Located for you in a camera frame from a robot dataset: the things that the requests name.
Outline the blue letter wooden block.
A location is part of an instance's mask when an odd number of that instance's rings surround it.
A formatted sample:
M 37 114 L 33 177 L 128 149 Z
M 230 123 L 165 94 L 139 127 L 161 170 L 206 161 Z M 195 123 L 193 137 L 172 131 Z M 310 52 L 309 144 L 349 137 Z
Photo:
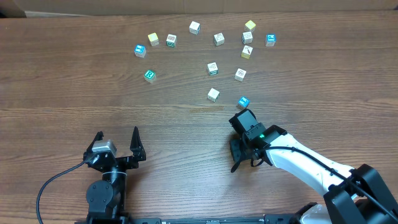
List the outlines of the blue letter wooden block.
M 244 110 L 244 109 L 246 109 L 246 108 L 248 107 L 248 105 L 250 104 L 250 102 L 251 102 L 251 101 L 250 101 L 247 97 L 242 96 L 242 97 L 240 97 L 240 99 L 238 100 L 237 107 L 240 108 L 240 109 L 242 109 L 242 110 Z

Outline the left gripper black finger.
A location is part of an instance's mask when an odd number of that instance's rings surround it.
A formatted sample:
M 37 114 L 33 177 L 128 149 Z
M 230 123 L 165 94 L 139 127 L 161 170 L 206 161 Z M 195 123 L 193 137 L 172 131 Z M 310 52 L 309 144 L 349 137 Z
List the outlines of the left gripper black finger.
M 93 139 L 93 141 L 92 141 L 91 144 L 88 146 L 86 152 L 92 152 L 92 148 L 93 148 L 94 143 L 95 143 L 96 141 L 101 141 L 101 140 L 103 140 L 103 137 L 104 137 L 104 134 L 103 134 L 102 131 L 97 132 L 97 133 L 96 133 L 96 136 L 95 136 L 94 139 Z
M 139 135 L 138 127 L 135 126 L 131 138 L 130 151 L 133 156 L 145 156 L 146 152 L 144 146 L 142 145 L 141 138 Z

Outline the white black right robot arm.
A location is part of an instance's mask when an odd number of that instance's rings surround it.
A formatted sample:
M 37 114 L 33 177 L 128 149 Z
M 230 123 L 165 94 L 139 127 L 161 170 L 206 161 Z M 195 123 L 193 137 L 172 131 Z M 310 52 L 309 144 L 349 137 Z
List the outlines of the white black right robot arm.
M 299 143 L 283 128 L 266 128 L 244 109 L 229 123 L 238 134 L 230 141 L 235 172 L 242 161 L 283 169 L 321 195 L 295 214 L 264 215 L 264 223 L 397 223 L 397 201 L 379 172 L 363 164 L 354 169 Z

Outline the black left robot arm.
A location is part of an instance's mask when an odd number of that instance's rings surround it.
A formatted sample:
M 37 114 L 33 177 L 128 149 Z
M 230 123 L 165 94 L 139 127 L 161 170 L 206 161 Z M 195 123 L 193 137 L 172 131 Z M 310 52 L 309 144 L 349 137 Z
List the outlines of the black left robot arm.
M 93 182 L 86 191 L 89 205 L 86 222 L 132 223 L 130 214 L 125 211 L 127 171 L 137 169 L 139 162 L 146 160 L 139 130 L 133 130 L 130 156 L 117 157 L 113 141 L 103 137 L 103 132 L 98 132 L 83 154 L 83 162 L 102 173 L 102 179 Z

